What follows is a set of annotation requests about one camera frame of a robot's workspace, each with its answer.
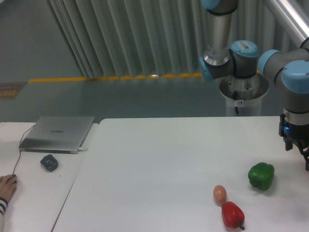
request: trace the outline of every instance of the silver laptop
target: silver laptop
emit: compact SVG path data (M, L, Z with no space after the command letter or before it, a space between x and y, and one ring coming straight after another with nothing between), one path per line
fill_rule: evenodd
M77 154L95 117L42 116L20 144L21 151Z

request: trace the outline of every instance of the brown egg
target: brown egg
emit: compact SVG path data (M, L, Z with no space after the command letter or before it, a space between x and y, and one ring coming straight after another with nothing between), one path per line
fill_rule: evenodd
M213 197L217 203L223 204L226 202L226 190L222 185L217 185L213 189Z

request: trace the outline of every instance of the white table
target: white table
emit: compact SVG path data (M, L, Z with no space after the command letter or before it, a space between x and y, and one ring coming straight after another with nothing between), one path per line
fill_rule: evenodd
M33 125L0 124L0 176L12 174L19 156L19 141ZM89 133L86 146L97 126L94 124ZM49 173L40 164L47 153L22 152L15 170L17 189L4 215L4 232L50 232L86 154L53 154L59 167Z
M285 151L278 125L279 117L105 119L54 231L229 231L212 196L218 184L243 210L246 231L307 231L309 173L296 147ZM259 162L275 167L266 192L247 177Z

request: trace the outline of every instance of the red bell pepper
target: red bell pepper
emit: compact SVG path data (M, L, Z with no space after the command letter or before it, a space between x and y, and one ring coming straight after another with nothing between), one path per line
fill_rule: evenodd
M242 210L233 202L226 202L222 205L222 219L227 227L241 228L244 230L243 223L245 222L245 215Z

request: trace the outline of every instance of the hand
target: hand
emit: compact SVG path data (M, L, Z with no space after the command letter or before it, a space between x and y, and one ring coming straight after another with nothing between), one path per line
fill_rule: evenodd
M0 176L0 198L10 201L17 185L16 175Z

